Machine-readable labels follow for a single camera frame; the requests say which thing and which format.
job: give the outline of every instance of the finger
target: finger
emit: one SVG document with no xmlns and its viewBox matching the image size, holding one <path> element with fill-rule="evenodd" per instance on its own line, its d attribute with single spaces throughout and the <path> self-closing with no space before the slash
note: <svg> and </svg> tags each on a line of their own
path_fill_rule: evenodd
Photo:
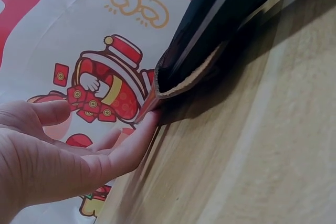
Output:
<svg viewBox="0 0 336 224">
<path fill-rule="evenodd" d="M 30 103 L 42 126 L 51 126 L 64 122 L 70 116 L 70 105 L 65 100 L 42 103 Z"/>
<path fill-rule="evenodd" d="M 97 182 L 104 184 L 136 169 L 148 149 L 158 121 L 159 113 L 149 112 L 133 134 L 110 155 L 83 156 L 90 170 L 96 172 Z"/>
<path fill-rule="evenodd" d="M 97 152 L 101 150 L 111 149 L 114 147 L 118 137 L 121 134 L 121 130 L 117 128 L 113 128 L 103 139 L 100 141 L 90 145 L 87 149 Z"/>
<path fill-rule="evenodd" d="M 97 86 L 97 88 L 100 86 L 100 83 L 98 81 L 94 81 L 93 84 Z"/>
<path fill-rule="evenodd" d="M 98 85 L 95 82 L 92 84 L 92 87 L 94 88 L 94 90 L 98 89 Z"/>
<path fill-rule="evenodd" d="M 95 92 L 95 88 L 93 85 L 89 85 L 89 89 L 92 91 L 92 92 Z"/>
</svg>

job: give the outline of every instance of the red hat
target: red hat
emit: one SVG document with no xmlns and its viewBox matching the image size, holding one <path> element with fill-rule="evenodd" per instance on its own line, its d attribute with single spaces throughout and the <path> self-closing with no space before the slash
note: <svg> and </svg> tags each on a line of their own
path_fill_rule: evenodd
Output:
<svg viewBox="0 0 336 224">
<path fill-rule="evenodd" d="M 120 35 L 113 34 L 105 37 L 104 43 L 109 51 L 118 56 L 126 64 L 132 68 L 139 67 L 139 63 L 142 60 L 142 52 L 132 42 Z"/>
<path fill-rule="evenodd" d="M 66 143 L 73 147 L 88 147 L 92 144 L 91 139 L 84 134 L 75 134 L 68 138 Z"/>
</svg>

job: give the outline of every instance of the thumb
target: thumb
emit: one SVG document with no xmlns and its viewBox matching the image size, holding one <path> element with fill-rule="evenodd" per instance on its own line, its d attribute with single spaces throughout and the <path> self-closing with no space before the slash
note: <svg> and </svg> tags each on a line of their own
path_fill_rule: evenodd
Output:
<svg viewBox="0 0 336 224">
<path fill-rule="evenodd" d="M 70 116 L 70 106 L 65 100 L 31 103 L 42 126 L 51 126 L 64 122 Z"/>
</svg>

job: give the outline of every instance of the red envelope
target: red envelope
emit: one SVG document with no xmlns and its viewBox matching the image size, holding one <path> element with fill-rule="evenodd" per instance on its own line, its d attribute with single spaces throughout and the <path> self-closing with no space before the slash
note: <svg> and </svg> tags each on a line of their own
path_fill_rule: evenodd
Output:
<svg viewBox="0 0 336 224">
<path fill-rule="evenodd" d="M 63 64 L 56 63 L 54 71 L 54 81 L 55 85 L 65 87 L 68 83 L 69 67 Z"/>
<path fill-rule="evenodd" d="M 100 112 L 101 102 L 95 97 L 92 92 L 87 92 L 83 110 L 98 114 Z"/>
<path fill-rule="evenodd" d="M 87 121 L 88 123 L 92 123 L 97 117 L 97 114 L 93 114 L 92 112 L 84 111 L 84 110 L 79 110 L 76 113 L 79 117 Z"/>
<path fill-rule="evenodd" d="M 87 92 L 82 86 L 75 86 L 67 89 L 68 101 L 70 104 L 84 103 Z"/>
<path fill-rule="evenodd" d="M 114 123 L 117 121 L 117 118 L 113 114 L 112 108 L 109 106 L 102 104 L 100 107 L 100 113 L 98 116 L 98 120 L 100 122 L 109 122 L 109 123 Z"/>
</svg>

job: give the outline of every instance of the white paper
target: white paper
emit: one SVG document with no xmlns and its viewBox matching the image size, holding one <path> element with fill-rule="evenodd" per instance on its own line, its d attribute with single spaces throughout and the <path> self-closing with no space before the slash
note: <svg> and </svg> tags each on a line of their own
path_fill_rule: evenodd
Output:
<svg viewBox="0 0 336 224">
<path fill-rule="evenodd" d="M 69 99 L 69 88 L 91 87 L 93 98 L 105 109 L 99 107 L 99 112 L 92 113 L 79 106 L 66 122 L 45 128 L 46 133 L 63 142 L 74 136 L 70 139 L 73 143 L 88 144 L 118 126 L 129 129 L 122 136 L 125 138 L 135 127 L 136 110 L 149 91 L 150 73 L 167 49 L 189 1 L 38 0 L 31 7 L 26 3 L 29 0 L 0 0 L 0 28 L 4 31 L 0 36 L 4 46 L 3 53 L 0 51 L 0 102 Z M 90 64 L 92 71 L 87 70 Z M 97 90 L 92 77 L 100 83 Z M 136 100 L 130 102 L 133 95 Z M 96 104 L 87 99 L 83 103 L 95 110 L 91 105 Z M 78 111 L 86 118 L 92 114 L 96 118 L 89 123 Z M 115 122 L 106 121 L 112 118 L 111 112 Z M 103 202 L 103 198 L 82 196 L 32 206 L 20 212 L 13 223 L 45 223 L 46 218 L 50 224 L 93 223 Z"/>
</svg>

